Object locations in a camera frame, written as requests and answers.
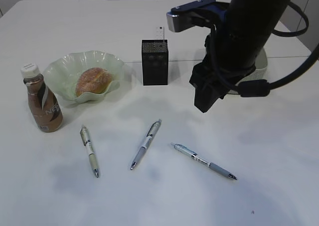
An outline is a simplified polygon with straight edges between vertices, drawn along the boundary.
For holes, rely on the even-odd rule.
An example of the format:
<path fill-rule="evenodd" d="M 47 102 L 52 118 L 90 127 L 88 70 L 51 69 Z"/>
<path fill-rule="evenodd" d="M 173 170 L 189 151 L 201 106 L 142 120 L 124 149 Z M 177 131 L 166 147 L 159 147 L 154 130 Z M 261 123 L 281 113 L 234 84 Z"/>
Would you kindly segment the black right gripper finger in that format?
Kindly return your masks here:
<path fill-rule="evenodd" d="M 202 113 L 206 113 L 218 99 L 223 98 L 224 94 L 221 94 L 215 88 L 210 86 L 197 87 L 195 89 L 194 105 Z"/>

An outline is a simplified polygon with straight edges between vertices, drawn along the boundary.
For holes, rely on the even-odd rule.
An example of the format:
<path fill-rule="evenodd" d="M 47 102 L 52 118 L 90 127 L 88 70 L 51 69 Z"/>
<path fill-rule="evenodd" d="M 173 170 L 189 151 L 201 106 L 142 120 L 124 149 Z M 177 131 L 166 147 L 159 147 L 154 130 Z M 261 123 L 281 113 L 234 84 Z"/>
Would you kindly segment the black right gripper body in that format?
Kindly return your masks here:
<path fill-rule="evenodd" d="M 190 84 L 210 86 L 224 96 L 265 97 L 266 80 L 241 82 L 255 70 L 255 60 L 291 0 L 231 0 L 225 20 L 213 25 L 205 43 L 206 56 L 193 68 Z"/>

